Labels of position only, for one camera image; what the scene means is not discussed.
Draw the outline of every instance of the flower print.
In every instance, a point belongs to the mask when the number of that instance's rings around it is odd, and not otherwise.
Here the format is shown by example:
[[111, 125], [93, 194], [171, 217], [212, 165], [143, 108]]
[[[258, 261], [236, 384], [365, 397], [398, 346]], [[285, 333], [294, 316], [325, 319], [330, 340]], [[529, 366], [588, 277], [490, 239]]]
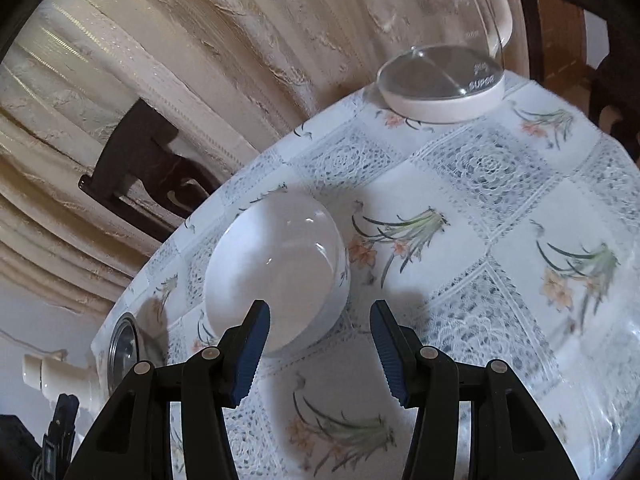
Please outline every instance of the flower print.
[[312, 439], [312, 432], [299, 416], [295, 416], [287, 426], [289, 442], [303, 451], [307, 456], [314, 452], [315, 441]]
[[[606, 297], [616, 269], [620, 264], [618, 258], [606, 243], [601, 243], [596, 250], [591, 252], [582, 248], [581, 253], [571, 253], [547, 243], [553, 252], [565, 257], [564, 263], [566, 267], [559, 267], [546, 256], [537, 240], [536, 245], [538, 246], [540, 255], [548, 265], [548, 270], [545, 270], [546, 292], [545, 287], [543, 287], [543, 293], [547, 295], [547, 297], [549, 297], [548, 292], [551, 293], [553, 290], [556, 290], [556, 299], [554, 302], [558, 304], [568, 303], [568, 298], [564, 295], [564, 292], [570, 289], [561, 290], [559, 288], [561, 284], [559, 280], [565, 280], [565, 284], [566, 280], [573, 280], [574, 283], [584, 284], [585, 291], [578, 309], [578, 325], [581, 332], [584, 332], [584, 321], [587, 315], [587, 309], [590, 305], [593, 305], [592, 313], [594, 316], [597, 314], [598, 307]], [[556, 285], [552, 285], [551, 282], [549, 284], [546, 283], [548, 281], [546, 279], [548, 272], [554, 274], [553, 279], [558, 282]], [[573, 301], [568, 306], [569, 309], [571, 309]]]
[[[300, 135], [298, 133], [298, 128], [300, 128], [300, 132], [302, 133], [302, 135]], [[300, 126], [298, 128], [294, 128], [293, 129], [293, 134], [297, 137], [308, 137], [309, 140], [313, 140], [313, 132], [310, 132], [308, 130], [305, 130], [305, 123], [300, 124]]]
[[349, 261], [354, 264], [358, 263], [358, 267], [372, 267], [376, 264], [376, 254], [378, 252], [373, 249], [373, 244], [365, 242], [364, 238], [354, 236], [349, 244]]
[[404, 117], [402, 115], [398, 115], [395, 112], [388, 111], [385, 115], [385, 126], [387, 128], [395, 128], [396, 126], [400, 126], [404, 123]]
[[545, 228], [542, 224], [539, 224], [535, 220], [529, 220], [529, 222], [536, 228], [536, 238], [540, 238], [545, 234]]
[[191, 223], [191, 217], [190, 217], [190, 216], [189, 216], [189, 217], [187, 217], [187, 218], [184, 220], [184, 226], [185, 226], [189, 231], [191, 231], [191, 233], [192, 233], [192, 234], [196, 234], [196, 226], [195, 226], [193, 223]]
[[551, 427], [556, 432], [556, 435], [560, 439], [560, 442], [566, 444], [569, 441], [569, 437], [567, 435], [566, 424], [564, 420], [562, 420], [562, 415], [558, 415], [558, 420], [551, 421]]
[[407, 240], [396, 240], [394, 242], [394, 254], [401, 258], [406, 258], [411, 250], [411, 245]]
[[555, 303], [558, 310], [574, 307], [574, 292], [567, 285], [567, 279], [548, 267], [545, 269], [545, 282], [542, 285], [544, 294], [549, 303]]
[[166, 305], [167, 300], [171, 293], [178, 286], [178, 275], [167, 278], [160, 284], [160, 286], [156, 287], [156, 291], [160, 293], [162, 298], [160, 299], [160, 305], [155, 307], [156, 317], [158, 318], [158, 322], [162, 323], [162, 312], [164, 311], [164, 306]]
[[400, 256], [403, 260], [400, 265], [400, 272], [402, 272], [406, 265], [413, 261], [413, 256], [421, 261], [422, 250], [425, 246], [429, 247], [433, 235], [438, 231], [444, 231], [444, 226], [449, 225], [444, 216], [431, 207], [408, 220], [400, 215], [396, 216], [398, 222], [374, 220], [363, 215], [362, 219], [373, 225], [377, 231], [375, 234], [367, 234], [358, 226], [355, 216], [351, 215], [351, 224], [357, 232], [356, 238], [359, 244], [368, 247], [369, 250], [377, 246], [376, 244], [393, 246], [393, 251], [380, 276], [380, 288], [385, 285], [386, 274], [396, 256]]
[[377, 280], [378, 277], [373, 272], [371, 272], [371, 269], [367, 269], [367, 277], [364, 279], [362, 284], [371, 286], [376, 283]]
[[561, 149], [561, 142], [566, 142], [571, 136], [574, 116], [567, 110], [558, 108], [548, 113], [527, 112], [516, 107], [511, 102], [516, 115], [522, 119], [521, 129], [526, 134], [537, 138], [546, 138], [547, 146], [551, 149]]
[[544, 130], [544, 128], [540, 127], [539, 124], [536, 124], [532, 121], [522, 121], [521, 129], [523, 132], [533, 137], [546, 137], [546, 131]]
[[348, 450], [340, 444], [335, 444], [329, 448], [329, 456], [333, 456], [336, 462], [341, 462], [347, 456]]
[[191, 355], [197, 354], [200, 350], [205, 349], [207, 346], [209, 345], [207, 345], [204, 341], [201, 341], [200, 339], [194, 339], [191, 345]]
[[[172, 425], [175, 423], [173, 417], [171, 422]], [[181, 473], [184, 469], [184, 445], [182, 444], [182, 437], [180, 436], [180, 433], [175, 428], [172, 428], [171, 430], [170, 440], [174, 468], [178, 470], [178, 473]]]
[[[271, 193], [286, 193], [288, 191], [289, 191], [289, 189], [287, 189], [287, 183], [283, 182], [281, 184], [278, 184], [278, 187], [275, 187], [274, 189], [271, 189], [271, 190], [267, 191], [266, 193], [260, 193], [260, 196], [258, 198], [255, 198], [255, 199], [251, 200], [249, 202], [249, 205], [260, 202], [260, 200], [263, 200], [265, 197], [269, 196]], [[238, 211], [244, 212], [247, 209], [249, 209], [249, 206], [247, 206], [247, 207], [239, 207]]]

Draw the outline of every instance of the wooden chair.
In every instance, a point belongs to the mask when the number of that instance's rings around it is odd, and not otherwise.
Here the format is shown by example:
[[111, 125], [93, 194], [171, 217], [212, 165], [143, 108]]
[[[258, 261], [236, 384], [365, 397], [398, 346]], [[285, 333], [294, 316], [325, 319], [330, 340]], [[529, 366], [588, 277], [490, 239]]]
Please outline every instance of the wooden chair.
[[124, 203], [120, 187], [126, 175], [142, 181], [146, 192], [160, 206], [187, 218], [220, 183], [195, 164], [162, 149], [157, 139], [173, 139], [178, 130], [161, 114], [139, 99], [109, 137], [92, 176], [78, 182], [82, 191], [123, 220], [164, 242], [171, 230]]
[[[532, 79], [544, 80], [542, 28], [538, 0], [521, 0], [527, 29], [529, 71]], [[635, 20], [621, 12], [617, 0], [563, 0], [606, 20], [609, 29], [609, 55], [597, 68], [591, 89], [589, 118], [599, 125], [600, 113], [607, 105], [615, 106], [622, 120], [611, 127], [633, 160], [640, 156], [640, 42]]]

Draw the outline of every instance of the screw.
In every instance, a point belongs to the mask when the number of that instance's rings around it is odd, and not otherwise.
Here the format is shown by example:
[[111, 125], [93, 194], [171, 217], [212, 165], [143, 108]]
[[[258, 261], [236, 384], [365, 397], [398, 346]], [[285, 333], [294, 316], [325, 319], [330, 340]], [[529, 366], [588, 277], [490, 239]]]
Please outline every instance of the screw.
[[151, 365], [146, 361], [139, 362], [137, 365], [133, 367], [133, 371], [138, 375], [144, 375], [149, 370], [151, 370]]
[[206, 360], [215, 359], [220, 355], [220, 350], [215, 346], [208, 346], [202, 351], [202, 358]]
[[491, 370], [493, 370], [497, 374], [503, 374], [508, 369], [509, 367], [507, 366], [507, 363], [505, 363], [504, 361], [500, 361], [500, 360], [491, 361]]
[[420, 348], [420, 355], [425, 359], [435, 359], [438, 357], [438, 351], [433, 346], [423, 346]]

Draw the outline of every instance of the white kettle base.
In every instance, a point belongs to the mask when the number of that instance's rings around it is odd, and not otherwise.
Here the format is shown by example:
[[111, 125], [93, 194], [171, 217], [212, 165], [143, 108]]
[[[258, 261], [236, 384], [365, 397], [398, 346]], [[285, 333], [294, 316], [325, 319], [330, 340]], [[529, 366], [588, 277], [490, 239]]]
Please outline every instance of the white kettle base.
[[380, 93], [397, 114], [425, 123], [459, 123], [477, 119], [498, 107], [504, 98], [504, 74], [481, 92], [451, 99], [415, 99], [380, 88]]

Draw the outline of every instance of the round table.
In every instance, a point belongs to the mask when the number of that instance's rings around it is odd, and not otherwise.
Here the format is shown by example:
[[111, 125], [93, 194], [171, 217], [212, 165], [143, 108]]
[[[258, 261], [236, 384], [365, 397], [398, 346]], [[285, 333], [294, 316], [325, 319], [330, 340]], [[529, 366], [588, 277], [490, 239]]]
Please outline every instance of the round table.
[[[456, 361], [507, 361], [580, 477], [608, 478], [640, 433], [640, 173], [579, 110], [506, 77], [502, 105], [475, 121], [408, 120], [370, 86], [261, 154], [118, 300], [92, 343], [102, 387], [124, 312], [169, 364], [215, 344], [202, 286], [217, 241], [269, 193], [306, 192], [348, 245], [350, 298], [319, 342], [263, 358], [249, 396], [225, 412], [240, 478], [401, 477], [415, 410], [386, 385], [369, 333], [377, 299]], [[416, 236], [427, 221], [433, 228]], [[184, 475], [179, 408], [171, 408], [176, 478]], [[461, 413], [459, 478], [468, 407]]]

